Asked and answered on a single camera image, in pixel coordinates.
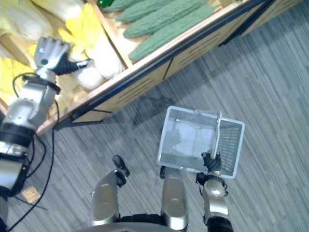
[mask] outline bitter melon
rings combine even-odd
[[[146,57],[159,47],[195,26],[197,23],[208,18],[216,8],[216,6],[203,6],[185,17],[166,25],[135,48],[133,52],[129,54],[129,58],[131,60],[140,60]]]
[[[123,13],[117,18],[117,21],[125,23],[134,22],[153,11],[167,5],[173,0],[143,0],[126,8]]]
[[[110,11],[123,11],[124,9],[128,8],[129,6],[134,5],[135,3],[142,1],[142,0],[114,0],[109,7],[104,7],[102,10],[104,12]]]
[[[164,7],[132,23],[124,31],[124,37],[134,38],[152,34],[164,26],[196,10],[208,0],[174,0]]]

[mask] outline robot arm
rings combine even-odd
[[[87,66],[89,60],[69,62],[70,44],[53,37],[41,37],[34,55],[37,70],[26,81],[0,127],[0,225],[7,220],[7,199],[22,189],[29,169],[26,155],[38,127],[46,120],[55,95],[60,92],[56,75]]]
[[[198,173],[197,182],[203,185],[204,222],[208,226],[208,232],[233,232],[224,200],[227,194],[226,184],[220,177],[220,154],[217,154],[214,160],[210,153],[203,153],[202,157],[209,172],[207,175]]]

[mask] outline basket handle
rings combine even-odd
[[[222,113],[219,110],[196,110],[198,114],[216,114],[217,115],[217,127],[215,130],[215,137],[212,143],[212,150],[211,150],[211,158],[215,159],[217,155],[217,149],[219,144],[220,138],[220,123],[222,118]]]

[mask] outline gray striped carpet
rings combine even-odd
[[[39,205],[16,232],[68,232],[89,225],[92,188],[123,156],[131,169],[120,189],[123,216],[159,213],[163,181],[156,156],[169,105],[218,109],[245,122],[236,178],[226,201],[236,232],[309,231],[309,2],[218,47],[101,124],[56,132],[51,182]],[[50,151],[51,133],[43,135]],[[35,162],[42,149],[37,146]],[[26,182],[39,191],[50,153]],[[203,201],[185,175],[189,232],[202,232]],[[29,208],[10,200],[9,225]]]

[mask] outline white plastic basket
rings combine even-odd
[[[245,124],[199,110],[168,108],[159,147],[159,165],[207,172],[202,152],[220,152],[221,176],[234,178]]]

